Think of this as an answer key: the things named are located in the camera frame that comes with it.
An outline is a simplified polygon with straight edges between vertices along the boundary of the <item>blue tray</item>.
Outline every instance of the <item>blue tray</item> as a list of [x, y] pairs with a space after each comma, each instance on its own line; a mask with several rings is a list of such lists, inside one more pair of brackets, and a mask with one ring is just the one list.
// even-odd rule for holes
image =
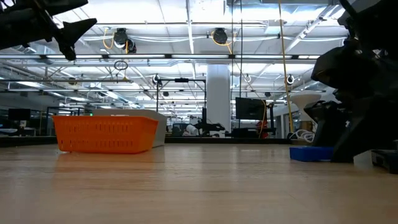
[[290, 158], [302, 162], [329, 161], [333, 147], [290, 147]]

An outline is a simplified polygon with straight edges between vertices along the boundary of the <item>computer screen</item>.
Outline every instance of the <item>computer screen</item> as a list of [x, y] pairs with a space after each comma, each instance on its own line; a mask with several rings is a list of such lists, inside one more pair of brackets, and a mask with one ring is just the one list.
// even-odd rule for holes
[[30, 109], [8, 109], [8, 120], [28, 121], [30, 120]]
[[264, 103], [260, 99], [239, 98], [236, 99], [236, 119], [254, 119], [262, 120], [264, 110], [266, 110]]

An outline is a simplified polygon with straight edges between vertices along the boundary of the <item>column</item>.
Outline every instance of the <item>column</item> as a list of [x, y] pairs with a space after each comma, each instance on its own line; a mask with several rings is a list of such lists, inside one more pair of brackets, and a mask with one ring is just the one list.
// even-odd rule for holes
[[228, 65], [207, 65], [207, 122], [220, 123], [231, 132], [231, 90]]

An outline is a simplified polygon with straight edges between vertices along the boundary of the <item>wooden table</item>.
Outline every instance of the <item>wooden table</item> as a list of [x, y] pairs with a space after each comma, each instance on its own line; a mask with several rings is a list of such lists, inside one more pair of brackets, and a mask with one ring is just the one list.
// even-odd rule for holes
[[0, 150], [6, 223], [397, 223], [398, 175], [291, 161], [287, 146], [168, 144], [138, 155]]

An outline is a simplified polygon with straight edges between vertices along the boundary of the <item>orange basket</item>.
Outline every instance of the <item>orange basket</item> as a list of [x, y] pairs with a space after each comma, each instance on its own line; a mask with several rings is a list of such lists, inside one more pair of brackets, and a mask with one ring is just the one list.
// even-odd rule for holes
[[53, 116], [64, 152], [135, 154], [152, 148], [157, 120], [143, 116]]

